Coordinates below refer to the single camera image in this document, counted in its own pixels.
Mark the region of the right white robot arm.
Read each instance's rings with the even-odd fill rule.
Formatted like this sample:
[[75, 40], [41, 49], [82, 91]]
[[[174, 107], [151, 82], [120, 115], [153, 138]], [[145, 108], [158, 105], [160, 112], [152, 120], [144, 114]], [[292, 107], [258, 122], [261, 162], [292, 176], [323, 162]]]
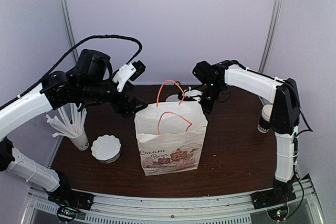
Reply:
[[205, 87], [200, 104], [210, 114], [221, 92], [229, 86], [238, 87], [271, 103], [270, 116], [264, 116], [266, 127], [272, 128], [277, 141], [275, 181], [280, 184], [269, 192], [272, 203], [279, 204], [289, 196], [289, 183], [295, 174], [297, 159], [296, 137], [300, 121], [300, 101], [293, 79], [267, 77], [244, 67], [236, 60], [224, 60], [214, 65], [201, 61], [193, 75]]

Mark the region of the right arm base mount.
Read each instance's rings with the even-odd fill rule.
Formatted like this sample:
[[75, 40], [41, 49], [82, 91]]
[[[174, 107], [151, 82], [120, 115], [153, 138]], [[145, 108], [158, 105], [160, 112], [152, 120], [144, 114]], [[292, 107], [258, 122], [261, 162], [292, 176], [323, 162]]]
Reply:
[[296, 199], [294, 192], [283, 194], [279, 190], [268, 189], [264, 191], [256, 191], [250, 195], [254, 209], [269, 208], [280, 204], [285, 204], [286, 201]]

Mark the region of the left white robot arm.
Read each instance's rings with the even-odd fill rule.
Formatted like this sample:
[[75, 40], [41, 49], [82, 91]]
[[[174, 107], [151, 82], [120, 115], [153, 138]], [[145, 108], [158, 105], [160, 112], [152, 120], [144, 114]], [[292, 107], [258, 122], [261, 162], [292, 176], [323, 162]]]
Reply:
[[72, 69], [48, 74], [27, 94], [1, 109], [1, 171], [37, 184], [54, 193], [64, 205], [71, 205], [76, 197], [66, 175], [26, 157], [14, 147], [8, 134], [31, 119], [68, 103], [74, 103], [80, 111], [109, 103], [115, 113], [128, 118], [147, 106], [126, 94], [132, 89], [131, 81], [144, 71], [145, 65], [135, 61], [114, 72], [108, 55], [84, 49]]

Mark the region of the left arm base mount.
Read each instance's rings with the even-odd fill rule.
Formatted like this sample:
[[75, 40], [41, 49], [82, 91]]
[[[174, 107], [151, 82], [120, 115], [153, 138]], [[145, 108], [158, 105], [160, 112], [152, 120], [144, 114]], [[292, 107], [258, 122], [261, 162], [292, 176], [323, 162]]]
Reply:
[[46, 193], [49, 201], [75, 210], [90, 210], [94, 199], [93, 194], [72, 189], [57, 189], [54, 192], [46, 191]]

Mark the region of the white paper takeout bag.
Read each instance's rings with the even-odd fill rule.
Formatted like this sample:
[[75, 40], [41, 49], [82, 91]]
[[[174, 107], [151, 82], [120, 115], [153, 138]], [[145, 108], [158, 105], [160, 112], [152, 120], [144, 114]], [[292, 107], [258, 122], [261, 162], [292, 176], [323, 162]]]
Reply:
[[175, 101], [149, 104], [135, 115], [135, 133], [146, 176], [198, 168], [208, 121], [198, 99], [187, 101], [192, 89]]

